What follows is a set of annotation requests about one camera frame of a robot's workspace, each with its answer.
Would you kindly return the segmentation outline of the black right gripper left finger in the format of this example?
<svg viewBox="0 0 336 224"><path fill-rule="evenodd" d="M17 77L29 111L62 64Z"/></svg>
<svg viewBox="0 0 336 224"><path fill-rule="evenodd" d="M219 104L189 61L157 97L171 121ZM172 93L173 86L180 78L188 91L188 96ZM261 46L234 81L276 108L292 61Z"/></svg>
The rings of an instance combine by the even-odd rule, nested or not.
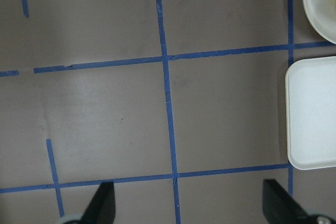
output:
<svg viewBox="0 0 336 224"><path fill-rule="evenodd" d="M80 221L83 223L113 224L116 216L115 203L114 183L101 183Z"/></svg>

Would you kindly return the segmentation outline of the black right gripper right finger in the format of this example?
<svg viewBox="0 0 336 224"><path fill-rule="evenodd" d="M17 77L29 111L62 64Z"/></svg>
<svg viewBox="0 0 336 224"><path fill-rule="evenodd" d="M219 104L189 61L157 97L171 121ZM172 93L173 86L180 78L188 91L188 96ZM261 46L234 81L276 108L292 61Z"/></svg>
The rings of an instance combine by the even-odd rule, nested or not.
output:
<svg viewBox="0 0 336 224"><path fill-rule="evenodd" d="M262 186L263 214L268 223L315 223L315 217L309 215L275 179L264 179Z"/></svg>

